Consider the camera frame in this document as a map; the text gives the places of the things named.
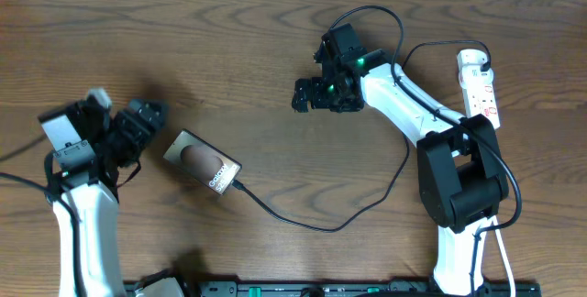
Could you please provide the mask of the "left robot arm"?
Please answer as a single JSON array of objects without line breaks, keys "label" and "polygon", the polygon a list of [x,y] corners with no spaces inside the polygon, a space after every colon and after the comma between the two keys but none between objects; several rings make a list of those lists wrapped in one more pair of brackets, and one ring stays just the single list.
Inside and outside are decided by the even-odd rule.
[{"label": "left robot arm", "polygon": [[53,146],[44,167],[60,230],[61,296],[124,296],[117,249],[119,171],[140,171],[168,106],[133,99],[116,115],[90,95],[39,116]]}]

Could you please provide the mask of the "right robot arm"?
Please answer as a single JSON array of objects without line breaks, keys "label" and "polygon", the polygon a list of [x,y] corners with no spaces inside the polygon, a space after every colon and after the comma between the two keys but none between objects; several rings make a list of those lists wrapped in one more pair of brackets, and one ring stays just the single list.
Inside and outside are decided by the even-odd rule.
[{"label": "right robot arm", "polygon": [[483,285],[482,249],[513,182],[499,150],[500,118],[489,49],[465,40],[457,55],[464,113],[453,111],[417,86],[383,49],[367,50],[350,24],[330,28],[314,61],[321,76],[296,82],[295,111],[384,114],[417,151],[421,201],[438,229],[433,279],[451,295],[473,296]]}]

